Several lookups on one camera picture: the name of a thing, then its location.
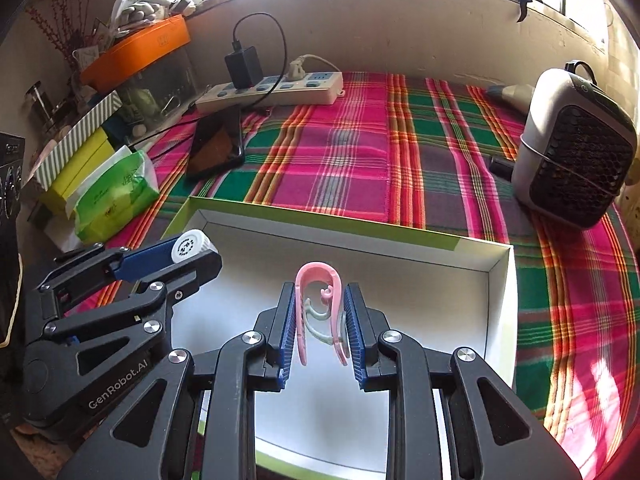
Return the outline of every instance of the orange tray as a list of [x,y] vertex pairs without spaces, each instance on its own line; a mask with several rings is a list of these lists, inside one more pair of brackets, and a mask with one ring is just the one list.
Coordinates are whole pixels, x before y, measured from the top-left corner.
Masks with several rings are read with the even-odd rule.
[[184,18],[173,16],[112,46],[81,72],[80,81],[100,94],[108,94],[135,73],[190,41]]

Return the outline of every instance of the blue gripper pad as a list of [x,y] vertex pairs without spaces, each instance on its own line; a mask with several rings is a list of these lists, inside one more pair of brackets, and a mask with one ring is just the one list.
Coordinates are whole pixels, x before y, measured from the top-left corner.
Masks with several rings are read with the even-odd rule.
[[364,388],[367,381],[367,367],[365,361],[365,348],[362,332],[360,331],[360,320],[353,303],[351,289],[347,286],[344,289],[344,298],[342,301],[344,313],[346,316],[347,335],[349,336],[349,348],[351,350],[351,362],[353,363],[353,374],[360,385],[360,389]]
[[280,374],[278,375],[278,383],[284,388],[289,373],[291,372],[291,359],[293,358],[293,343],[296,340],[296,289],[293,287],[291,297],[289,298],[289,308],[287,309],[287,318],[282,331],[282,339],[280,341],[280,355],[278,364],[280,364]]
[[116,280],[134,283],[145,276],[158,272],[174,264],[171,249],[178,237],[169,238],[150,247],[131,251],[124,256],[120,267],[114,271]]

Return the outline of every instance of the pink plastic clip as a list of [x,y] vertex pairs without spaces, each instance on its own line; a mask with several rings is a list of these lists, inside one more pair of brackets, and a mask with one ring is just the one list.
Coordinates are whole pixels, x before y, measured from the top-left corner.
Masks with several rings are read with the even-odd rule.
[[347,357],[338,336],[338,314],[340,313],[340,299],[342,298],[342,282],[335,269],[322,262],[311,262],[302,266],[296,276],[296,337],[298,339],[300,362],[302,362],[303,366],[306,366],[303,293],[306,286],[311,282],[324,282],[328,285],[327,288],[320,292],[321,301],[327,307],[331,307],[331,336],[335,353],[338,355],[340,362],[346,366]]

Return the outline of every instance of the green box edge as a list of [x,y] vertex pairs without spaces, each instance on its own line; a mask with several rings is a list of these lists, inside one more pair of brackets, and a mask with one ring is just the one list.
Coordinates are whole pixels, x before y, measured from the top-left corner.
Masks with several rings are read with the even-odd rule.
[[288,224],[302,225],[311,228],[337,231],[341,233],[382,238],[446,251],[454,251],[460,241],[459,236],[427,231],[413,227],[404,227],[369,220],[357,220],[344,216],[332,216],[322,213],[286,209],[270,205],[249,204],[222,200],[219,198],[203,198],[191,196],[182,205],[174,219],[164,231],[162,238],[175,236],[184,231],[184,227],[199,209],[219,211],[221,213],[249,216]]

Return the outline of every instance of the black charger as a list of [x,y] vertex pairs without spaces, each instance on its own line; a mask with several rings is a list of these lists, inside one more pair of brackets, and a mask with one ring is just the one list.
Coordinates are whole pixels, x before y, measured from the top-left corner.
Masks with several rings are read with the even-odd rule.
[[236,90],[252,88],[264,79],[264,74],[262,73],[262,67],[260,66],[260,60],[258,59],[257,50],[254,46],[242,48],[242,45],[240,44],[240,41],[236,36],[238,25],[240,25],[240,23],[244,22],[244,20],[250,18],[251,16],[267,16],[276,23],[278,29],[280,30],[280,35],[282,36],[282,49],[284,50],[284,58],[282,60],[282,70],[280,71],[280,75],[278,76],[276,83],[272,84],[271,88],[269,88],[269,90],[265,94],[260,95],[260,97],[258,97],[254,102],[245,105],[243,109],[254,108],[255,105],[260,104],[267,97],[269,97],[271,93],[278,87],[287,71],[287,38],[285,38],[284,36],[284,30],[282,30],[282,26],[280,25],[278,20],[276,20],[268,12],[252,12],[251,14],[240,18],[234,26],[234,31],[232,34],[232,46],[234,48],[234,51],[231,54],[227,54],[225,56],[226,68],[229,70],[231,81],[236,87]]
[[234,38],[234,51],[225,56],[226,69],[229,70],[231,81],[237,89],[251,88],[263,79],[258,51],[254,46],[242,48]]

